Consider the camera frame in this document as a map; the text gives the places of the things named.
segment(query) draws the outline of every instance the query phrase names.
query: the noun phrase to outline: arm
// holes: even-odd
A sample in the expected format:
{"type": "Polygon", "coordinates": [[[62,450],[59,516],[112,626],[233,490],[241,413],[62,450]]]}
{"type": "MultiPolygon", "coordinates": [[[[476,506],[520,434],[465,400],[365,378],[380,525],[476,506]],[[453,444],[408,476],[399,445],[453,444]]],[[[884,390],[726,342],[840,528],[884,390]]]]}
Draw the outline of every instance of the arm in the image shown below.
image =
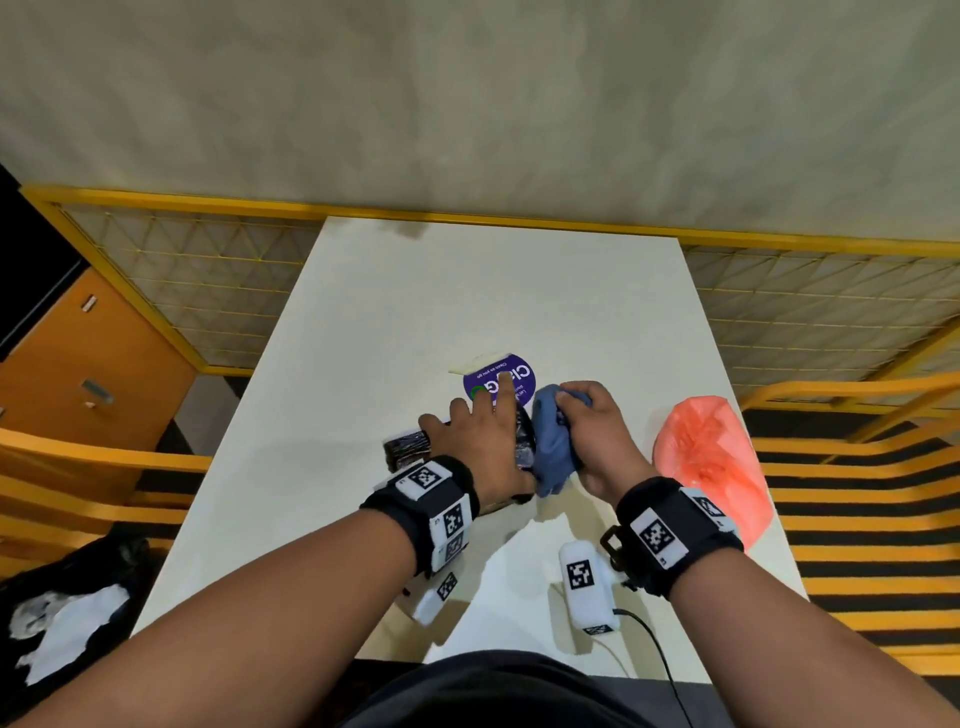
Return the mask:
{"type": "MultiPolygon", "coordinates": [[[[533,491],[514,462],[516,402],[479,393],[420,418],[433,455],[470,469],[481,505],[533,491]]],[[[329,692],[416,571],[406,532],[362,510],[211,584],[64,686],[17,728],[284,728],[329,692]]]]}
{"type": "MultiPolygon", "coordinates": [[[[585,465],[585,488],[615,508],[657,472],[603,386],[562,386],[593,401],[589,408],[557,397],[585,465]]],[[[674,584],[670,603],[744,728],[960,726],[960,714],[923,679],[739,551],[714,551],[695,563],[674,584]]]]}

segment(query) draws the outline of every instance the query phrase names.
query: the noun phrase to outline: person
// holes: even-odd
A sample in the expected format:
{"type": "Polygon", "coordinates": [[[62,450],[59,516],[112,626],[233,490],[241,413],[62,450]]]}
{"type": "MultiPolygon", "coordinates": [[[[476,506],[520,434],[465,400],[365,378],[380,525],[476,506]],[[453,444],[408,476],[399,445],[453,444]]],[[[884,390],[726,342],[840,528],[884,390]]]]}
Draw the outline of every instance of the person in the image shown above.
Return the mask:
{"type": "MultiPolygon", "coordinates": [[[[514,461],[510,376],[496,408],[450,404],[449,426],[420,418],[432,455],[471,472],[481,505],[531,493],[514,461]]],[[[581,481],[613,506],[657,475],[599,383],[560,393],[581,481]]],[[[123,643],[15,725],[298,726],[331,690],[416,572],[407,532],[361,509],[225,576],[123,643]]],[[[739,726],[960,726],[928,684],[810,604],[742,551],[719,548],[673,584],[670,603],[739,726]]],[[[524,653],[472,653],[418,667],[346,726],[647,726],[572,668],[524,653]]]]}

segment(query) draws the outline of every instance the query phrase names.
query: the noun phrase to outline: hand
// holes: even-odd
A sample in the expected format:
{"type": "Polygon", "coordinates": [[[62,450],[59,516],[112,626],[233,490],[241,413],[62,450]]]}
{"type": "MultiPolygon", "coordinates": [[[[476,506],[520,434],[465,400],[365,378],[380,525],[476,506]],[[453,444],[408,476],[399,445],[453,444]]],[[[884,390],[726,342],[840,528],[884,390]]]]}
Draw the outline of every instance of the hand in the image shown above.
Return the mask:
{"type": "Polygon", "coordinates": [[[534,477],[516,466],[516,392],[509,372],[498,378],[496,408],[486,389],[473,398],[473,413],[467,402],[450,403],[450,424],[433,415],[420,415],[420,429],[430,438],[430,455],[450,455],[473,474],[473,488],[480,507],[511,496],[533,493],[534,477]]]}
{"type": "Polygon", "coordinates": [[[657,471],[634,444],[620,408],[603,384],[568,381],[560,386],[584,392],[593,401],[587,407],[565,392],[557,394],[557,406],[570,421],[573,449],[584,463],[580,481],[588,493],[615,508],[627,491],[657,471]]]}

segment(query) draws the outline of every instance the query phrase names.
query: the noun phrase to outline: person's right hand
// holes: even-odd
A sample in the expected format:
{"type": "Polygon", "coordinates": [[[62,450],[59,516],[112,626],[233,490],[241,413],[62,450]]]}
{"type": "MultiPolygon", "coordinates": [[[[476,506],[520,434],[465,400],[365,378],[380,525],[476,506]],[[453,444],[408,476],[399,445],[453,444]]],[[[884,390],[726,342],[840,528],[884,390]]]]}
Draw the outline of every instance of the person's right hand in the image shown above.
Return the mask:
{"type": "Polygon", "coordinates": [[[560,386],[584,392],[593,401],[587,407],[565,392],[557,394],[557,406],[570,421],[573,448],[584,463],[580,481],[588,493],[615,508],[627,491],[657,471],[634,444],[620,408],[603,384],[568,381],[560,386]]]}

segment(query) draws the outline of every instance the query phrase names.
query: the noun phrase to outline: qr code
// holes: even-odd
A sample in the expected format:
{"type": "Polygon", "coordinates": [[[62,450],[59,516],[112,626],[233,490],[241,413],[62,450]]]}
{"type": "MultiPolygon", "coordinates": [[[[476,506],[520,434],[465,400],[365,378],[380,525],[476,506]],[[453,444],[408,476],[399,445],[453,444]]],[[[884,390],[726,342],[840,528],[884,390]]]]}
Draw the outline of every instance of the qr code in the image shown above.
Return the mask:
{"type": "Polygon", "coordinates": [[[454,575],[453,571],[446,575],[443,583],[437,587],[437,596],[440,597],[440,601],[446,601],[446,598],[450,596],[450,592],[453,591],[453,588],[457,586],[457,577],[454,575]]]}
{"type": "Polygon", "coordinates": [[[444,529],[446,530],[446,538],[450,538],[463,527],[464,509],[460,503],[457,503],[450,510],[444,513],[444,529]]]}
{"type": "Polygon", "coordinates": [[[660,519],[656,519],[650,523],[650,525],[640,531],[639,535],[654,556],[660,555],[664,549],[677,540],[677,537],[670,533],[670,529],[667,528],[660,519]]]}
{"type": "Polygon", "coordinates": [[[570,589],[583,589],[593,586],[593,572],[590,561],[575,561],[566,565],[566,577],[570,580],[570,589]]]}
{"type": "Polygon", "coordinates": [[[464,547],[464,534],[461,532],[461,533],[458,533],[456,536],[454,536],[449,541],[449,543],[447,543],[446,556],[444,558],[444,563],[446,563],[447,561],[452,559],[454,556],[456,556],[458,553],[460,553],[460,550],[463,547],[464,547]]]}
{"type": "Polygon", "coordinates": [[[414,483],[417,483],[424,491],[432,488],[441,478],[425,465],[420,466],[412,473],[407,475],[414,483]]]}
{"type": "Polygon", "coordinates": [[[715,519],[722,519],[727,514],[717,508],[713,501],[706,496],[694,496],[694,500],[700,503],[700,507],[703,508],[707,513],[713,516],[715,519]]]}

